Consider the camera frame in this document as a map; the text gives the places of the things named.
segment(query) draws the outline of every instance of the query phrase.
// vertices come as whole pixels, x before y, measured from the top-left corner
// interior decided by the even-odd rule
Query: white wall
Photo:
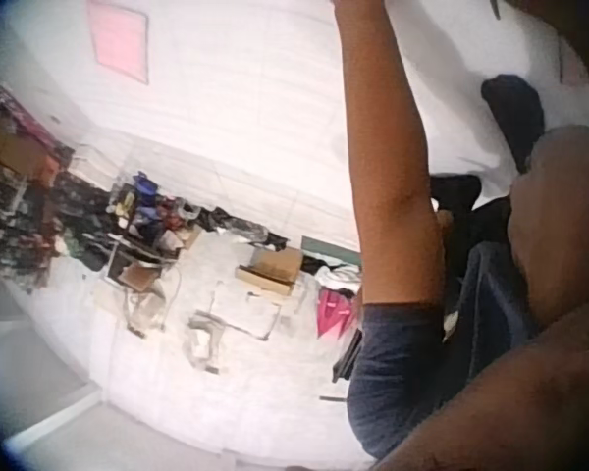
[[[11,437],[70,405],[85,385],[0,284],[0,437]]]
[[[92,127],[80,106],[66,95],[1,16],[0,85],[67,145],[79,143]]]
[[[176,442],[104,405],[38,441],[22,459],[47,471],[225,469],[220,456]]]
[[[129,155],[154,167],[160,184],[295,240],[307,234],[357,248],[331,3],[118,3],[149,17],[149,85],[96,64],[86,2],[78,0],[11,2],[1,17],[0,77],[25,77],[33,60],[95,123],[91,133],[134,139]],[[480,96],[483,79],[526,78],[549,128],[589,125],[589,86],[559,83],[557,39],[547,26],[506,4],[498,22],[488,2],[473,0],[406,0],[390,10],[431,171],[482,176],[480,202],[508,192],[515,175]],[[107,164],[120,168],[127,155],[109,152]]]

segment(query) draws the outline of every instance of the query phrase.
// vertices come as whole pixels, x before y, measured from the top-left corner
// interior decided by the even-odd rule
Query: forearm
[[[336,18],[356,215],[429,198],[425,132],[383,1],[342,0]]]

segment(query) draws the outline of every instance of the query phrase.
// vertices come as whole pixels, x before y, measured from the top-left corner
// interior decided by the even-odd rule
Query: cluttered items
[[[71,157],[0,88],[0,280],[28,291],[44,285],[56,255],[49,189]]]

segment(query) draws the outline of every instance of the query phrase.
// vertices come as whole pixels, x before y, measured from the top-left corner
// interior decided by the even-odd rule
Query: dark clothing
[[[471,251],[458,306],[445,343],[442,308],[364,307],[348,416],[372,456],[386,456],[485,367],[538,333],[505,245],[484,242]]]

